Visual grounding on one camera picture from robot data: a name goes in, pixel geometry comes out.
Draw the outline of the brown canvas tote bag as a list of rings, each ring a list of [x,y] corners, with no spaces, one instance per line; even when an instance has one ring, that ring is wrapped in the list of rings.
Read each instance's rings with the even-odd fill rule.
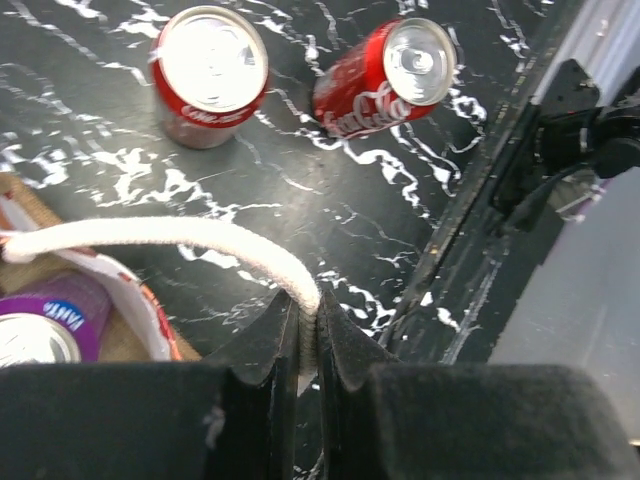
[[[1,258],[3,282],[12,290],[56,266],[71,266],[99,280],[116,306],[99,360],[195,360],[197,354],[174,332],[152,290],[98,246],[189,245],[242,260],[283,288],[298,304],[299,363],[302,376],[316,373],[316,314],[321,295],[311,273],[292,253],[232,223],[202,217],[151,216],[61,222],[17,177],[1,176]]]

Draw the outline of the purple soda can front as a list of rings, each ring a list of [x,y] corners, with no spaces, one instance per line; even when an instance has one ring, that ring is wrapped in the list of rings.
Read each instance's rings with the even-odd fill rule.
[[[94,278],[61,271],[1,298],[1,365],[95,362],[113,308]]]

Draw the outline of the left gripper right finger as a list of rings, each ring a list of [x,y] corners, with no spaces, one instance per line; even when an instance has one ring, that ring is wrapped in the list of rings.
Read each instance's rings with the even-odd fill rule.
[[[325,292],[317,313],[328,479],[635,479],[639,457],[583,372],[418,365],[369,338]]]

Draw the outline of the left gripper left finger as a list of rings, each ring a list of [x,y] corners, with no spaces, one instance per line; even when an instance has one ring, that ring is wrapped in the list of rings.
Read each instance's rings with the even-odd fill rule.
[[[300,310],[279,292],[200,361],[1,372],[5,479],[289,479]]]

